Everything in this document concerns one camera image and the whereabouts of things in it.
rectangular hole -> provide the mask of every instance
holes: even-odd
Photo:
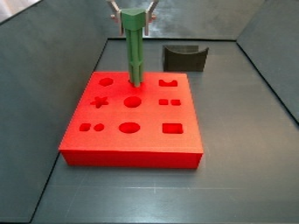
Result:
[[[182,106],[182,101],[181,100],[173,100],[171,101],[174,106]]]
[[[163,123],[165,134],[182,134],[183,125],[181,123]]]
[[[169,100],[167,99],[161,99],[159,100],[159,105],[169,105]]]

red foam block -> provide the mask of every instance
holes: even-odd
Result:
[[[198,168],[203,148],[185,73],[95,72],[60,153],[68,165]]]

glass panel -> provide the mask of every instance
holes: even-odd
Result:
[[[42,0],[0,0],[0,22]]]

green peg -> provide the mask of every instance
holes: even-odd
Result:
[[[126,29],[130,82],[138,88],[145,80],[143,28],[146,27],[146,10],[123,9],[120,13]]]

black object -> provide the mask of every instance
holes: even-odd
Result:
[[[210,48],[198,45],[165,45],[163,70],[166,72],[202,72]]]

